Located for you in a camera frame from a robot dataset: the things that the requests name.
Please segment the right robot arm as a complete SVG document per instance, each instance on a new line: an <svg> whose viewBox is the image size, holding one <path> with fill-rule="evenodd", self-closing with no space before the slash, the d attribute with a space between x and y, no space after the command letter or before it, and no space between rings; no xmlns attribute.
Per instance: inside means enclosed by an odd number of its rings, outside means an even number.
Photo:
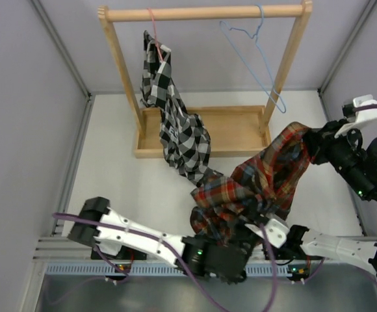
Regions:
<svg viewBox="0 0 377 312"><path fill-rule="evenodd" d="M309 174L298 186L298 213L315 210L315 224L291 224L283 251L293 259L331 259L358 268L377 281L377 239L363 240L355 197L377 203L377 138L363 148L362 134L344 120L305 131Z"/></svg>

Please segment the red brown plaid shirt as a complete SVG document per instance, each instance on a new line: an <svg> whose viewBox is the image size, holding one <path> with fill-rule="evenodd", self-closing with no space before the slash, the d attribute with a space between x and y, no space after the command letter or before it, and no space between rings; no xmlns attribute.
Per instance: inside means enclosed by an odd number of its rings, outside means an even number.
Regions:
<svg viewBox="0 0 377 312"><path fill-rule="evenodd" d="M226 244L243 223L274 213L285 220L311 157L304 144L310 128L290 123L263 151L239 164L230 176L212 172L191 192L195 234Z"/></svg>

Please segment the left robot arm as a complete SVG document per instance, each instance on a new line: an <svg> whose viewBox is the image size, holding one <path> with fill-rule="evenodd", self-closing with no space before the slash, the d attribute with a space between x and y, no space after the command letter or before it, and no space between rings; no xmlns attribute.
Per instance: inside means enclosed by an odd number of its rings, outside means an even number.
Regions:
<svg viewBox="0 0 377 312"><path fill-rule="evenodd" d="M227 243L202 236L181 236L157 231L118 214L106 198L86 200L78 215L66 214L73 222L71 241L91 247L104 260L121 259L127 248L153 255L188 276L214 275L228 284L246 279L246 264L259 239L276 245L269 219L260 226L244 224L235 229Z"/></svg>

